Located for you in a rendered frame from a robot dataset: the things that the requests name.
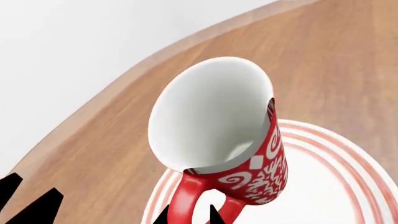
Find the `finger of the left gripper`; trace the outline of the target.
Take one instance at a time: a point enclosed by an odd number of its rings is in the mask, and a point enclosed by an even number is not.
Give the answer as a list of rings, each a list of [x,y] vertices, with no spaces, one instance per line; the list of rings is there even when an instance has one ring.
[[[62,200],[63,194],[56,188],[52,188],[12,217],[6,224],[53,224]]]
[[[4,208],[9,199],[13,196],[23,178],[17,173],[11,173],[0,179],[0,210]]]

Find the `white plate with red rings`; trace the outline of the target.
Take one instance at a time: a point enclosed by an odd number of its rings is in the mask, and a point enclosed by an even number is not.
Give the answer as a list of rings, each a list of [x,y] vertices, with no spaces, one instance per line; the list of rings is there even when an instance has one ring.
[[[279,121],[287,188],[233,224],[398,224],[398,186],[360,147],[312,124]]]

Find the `red mug with white swirls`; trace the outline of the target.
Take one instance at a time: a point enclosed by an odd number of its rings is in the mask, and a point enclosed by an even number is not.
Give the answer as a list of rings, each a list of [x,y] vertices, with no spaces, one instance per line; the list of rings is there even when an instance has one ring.
[[[207,190],[225,194],[219,214],[233,224],[246,205],[269,203],[286,186],[272,83],[247,59],[211,58],[176,76],[154,104],[147,135],[159,162],[182,173],[168,224],[192,224]]]

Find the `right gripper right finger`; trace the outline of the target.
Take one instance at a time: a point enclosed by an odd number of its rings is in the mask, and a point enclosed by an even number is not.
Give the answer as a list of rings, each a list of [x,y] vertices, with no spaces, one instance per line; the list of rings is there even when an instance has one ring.
[[[225,224],[214,205],[210,205],[210,224]]]

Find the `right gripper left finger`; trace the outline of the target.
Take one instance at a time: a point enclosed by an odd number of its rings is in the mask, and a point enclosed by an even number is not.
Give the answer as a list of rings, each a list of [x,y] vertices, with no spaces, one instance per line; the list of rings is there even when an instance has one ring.
[[[167,205],[162,212],[159,214],[159,216],[155,219],[153,224],[168,224],[167,221],[167,214],[169,210],[169,205]]]

